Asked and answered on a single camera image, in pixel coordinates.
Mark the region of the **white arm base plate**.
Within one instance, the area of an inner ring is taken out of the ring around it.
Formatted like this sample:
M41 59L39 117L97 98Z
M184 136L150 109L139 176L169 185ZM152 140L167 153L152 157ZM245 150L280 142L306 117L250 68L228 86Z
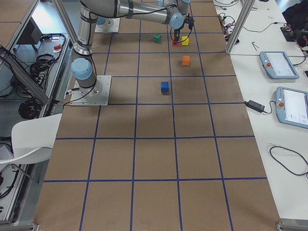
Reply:
M112 76L97 76L94 89L80 88L75 81L74 88L70 99L70 106L107 106L109 101L109 93L111 87Z
M98 17L95 33L117 33L119 31L120 19L109 19Z

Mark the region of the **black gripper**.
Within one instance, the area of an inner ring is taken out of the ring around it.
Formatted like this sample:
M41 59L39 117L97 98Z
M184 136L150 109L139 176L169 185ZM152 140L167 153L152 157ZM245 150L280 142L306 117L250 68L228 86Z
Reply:
M174 29L174 37L179 38L180 37L180 29Z

